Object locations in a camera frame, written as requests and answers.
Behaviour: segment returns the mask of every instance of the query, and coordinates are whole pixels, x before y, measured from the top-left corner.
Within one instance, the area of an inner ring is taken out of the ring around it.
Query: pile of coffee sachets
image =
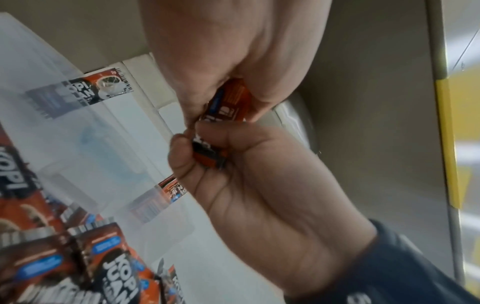
[[[113,218],[45,195],[1,126],[0,193],[1,303],[184,302],[169,294],[172,276],[146,267]]]

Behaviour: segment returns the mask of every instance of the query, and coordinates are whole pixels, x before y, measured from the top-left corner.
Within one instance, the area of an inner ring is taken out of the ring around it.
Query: sleeve
[[[376,221],[377,238],[322,292],[287,304],[472,304],[480,301],[435,268],[404,238]]]

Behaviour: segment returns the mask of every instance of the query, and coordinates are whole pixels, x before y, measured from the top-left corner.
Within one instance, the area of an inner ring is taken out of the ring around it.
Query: blue label
[[[133,264],[135,266],[135,268],[139,271],[144,271],[145,270],[145,266],[139,262],[139,260],[137,260],[136,258],[132,259],[133,260]]]
[[[140,284],[141,284],[141,288],[142,290],[145,290],[149,287],[150,283],[149,281],[145,280],[145,279],[142,279],[140,280]]]
[[[99,254],[117,246],[121,242],[122,240],[120,239],[119,236],[114,236],[93,246],[93,248],[91,249],[91,252],[93,255]]]
[[[96,218],[97,217],[95,216],[95,214],[89,214],[88,217],[85,220],[85,224],[91,224],[91,223],[95,222]]]
[[[62,261],[62,256],[56,254],[49,257],[44,257],[35,262],[24,265],[16,272],[15,280],[23,281],[46,273],[60,266]]]
[[[220,103],[224,97],[224,94],[225,90],[223,88],[218,89],[218,91],[215,93],[209,109],[210,114],[215,114],[219,110]]]

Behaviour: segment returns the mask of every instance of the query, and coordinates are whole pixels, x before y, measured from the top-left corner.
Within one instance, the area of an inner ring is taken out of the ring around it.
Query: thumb
[[[242,122],[199,121],[195,124],[195,130],[209,144],[231,148],[238,152],[246,151],[276,137],[273,128]]]

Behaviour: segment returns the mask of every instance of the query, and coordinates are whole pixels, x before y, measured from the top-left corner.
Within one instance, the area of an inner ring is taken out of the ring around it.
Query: hand
[[[300,84],[332,0],[139,0],[150,48],[188,126],[222,83],[244,78],[255,121]]]
[[[168,156],[174,175],[230,250],[287,295],[326,287],[374,239],[374,226],[324,164],[281,129],[198,122],[196,131],[233,150],[227,165],[201,166],[191,140],[175,135]]]

